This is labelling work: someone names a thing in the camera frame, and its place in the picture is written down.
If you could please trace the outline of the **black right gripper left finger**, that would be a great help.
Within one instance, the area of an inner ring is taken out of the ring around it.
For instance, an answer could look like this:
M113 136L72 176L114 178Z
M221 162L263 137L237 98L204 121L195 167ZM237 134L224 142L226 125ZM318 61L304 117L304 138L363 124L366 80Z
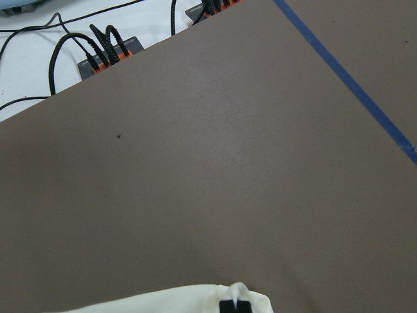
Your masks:
M235 313L236 307L232 299L219 302L219 313Z

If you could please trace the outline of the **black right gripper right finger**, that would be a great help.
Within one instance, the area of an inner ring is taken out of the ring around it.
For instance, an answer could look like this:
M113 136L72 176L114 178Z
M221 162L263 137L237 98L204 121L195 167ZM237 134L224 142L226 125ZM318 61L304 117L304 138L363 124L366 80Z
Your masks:
M252 305L249 301L237 301L237 313L252 313Z

